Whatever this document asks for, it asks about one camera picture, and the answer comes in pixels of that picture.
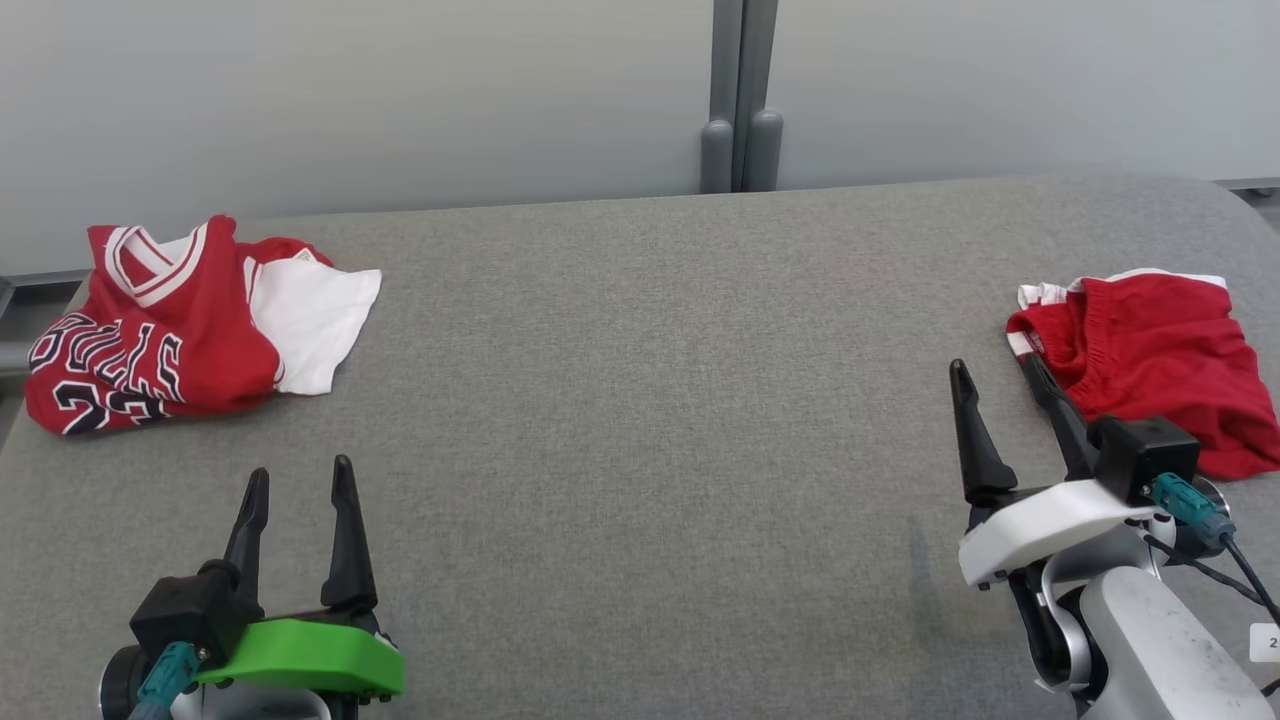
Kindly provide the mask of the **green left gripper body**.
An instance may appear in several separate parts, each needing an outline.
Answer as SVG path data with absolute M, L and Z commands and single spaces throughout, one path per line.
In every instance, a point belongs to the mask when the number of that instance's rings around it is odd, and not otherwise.
M 195 680 L 383 700 L 404 693 L 406 665 L 375 612 L 311 612 L 247 625 L 229 659 Z

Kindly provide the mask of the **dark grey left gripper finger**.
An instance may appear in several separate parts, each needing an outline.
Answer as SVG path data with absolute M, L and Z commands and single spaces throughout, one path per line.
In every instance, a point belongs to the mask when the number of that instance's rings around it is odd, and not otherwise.
M 378 606 L 378 588 L 355 466 L 344 454 L 334 457 L 330 500 L 335 525 L 321 605 L 335 612 L 371 612 Z
M 224 560 L 238 571 L 236 592 L 248 602 L 259 601 L 261 537 L 268 525 L 269 507 L 269 470 L 256 468 L 250 474 L 224 553 Z

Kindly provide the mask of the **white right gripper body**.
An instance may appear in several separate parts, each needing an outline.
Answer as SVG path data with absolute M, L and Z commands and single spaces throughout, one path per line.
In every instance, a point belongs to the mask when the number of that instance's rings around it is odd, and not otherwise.
M 1115 498 L 1097 480 L 1074 480 L 1000 509 L 960 541 L 959 564 L 969 587 L 1044 561 L 1050 585 L 1087 583 L 1115 569 L 1160 578 L 1146 533 L 1129 524 L 1155 515 Z

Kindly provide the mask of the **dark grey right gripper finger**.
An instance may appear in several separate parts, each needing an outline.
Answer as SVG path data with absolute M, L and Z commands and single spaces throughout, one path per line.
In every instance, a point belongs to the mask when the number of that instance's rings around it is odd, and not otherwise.
M 966 364 L 948 366 L 963 493 L 972 507 L 1002 507 L 1015 500 L 1018 479 L 995 447 L 979 410 L 979 393 Z
M 1056 382 L 1042 357 L 1034 352 L 1020 356 L 1021 374 L 1036 405 L 1050 420 L 1066 466 L 1066 480 L 1094 477 L 1098 450 L 1088 437 L 1088 424 Z

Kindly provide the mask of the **red shorts with white stripe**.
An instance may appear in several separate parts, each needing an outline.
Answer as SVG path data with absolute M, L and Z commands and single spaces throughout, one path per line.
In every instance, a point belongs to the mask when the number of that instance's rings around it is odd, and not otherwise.
M 1165 416 L 1217 480 L 1280 471 L 1280 419 L 1224 278 L 1139 268 L 1023 284 L 1006 336 L 1038 356 L 1088 421 Z

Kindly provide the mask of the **red Bulls 23 jersey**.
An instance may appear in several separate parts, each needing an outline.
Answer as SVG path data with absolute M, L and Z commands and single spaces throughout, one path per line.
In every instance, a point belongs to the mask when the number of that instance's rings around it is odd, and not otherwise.
M 329 395 L 381 272 L 344 272 L 296 238 L 239 242 L 236 228 L 215 215 L 161 242 L 140 225 L 91 227 L 83 304 L 28 351 L 29 418 L 81 436 Z

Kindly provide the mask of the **grey partition post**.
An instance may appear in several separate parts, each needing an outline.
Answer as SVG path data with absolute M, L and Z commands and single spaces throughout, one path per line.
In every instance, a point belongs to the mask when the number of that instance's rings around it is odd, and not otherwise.
M 777 187 L 785 119 L 768 106 L 768 88 L 778 9 L 780 0 L 744 0 L 739 63 L 742 192 Z
M 733 191 L 735 123 L 745 0 L 713 0 L 708 122 L 700 133 L 700 193 Z

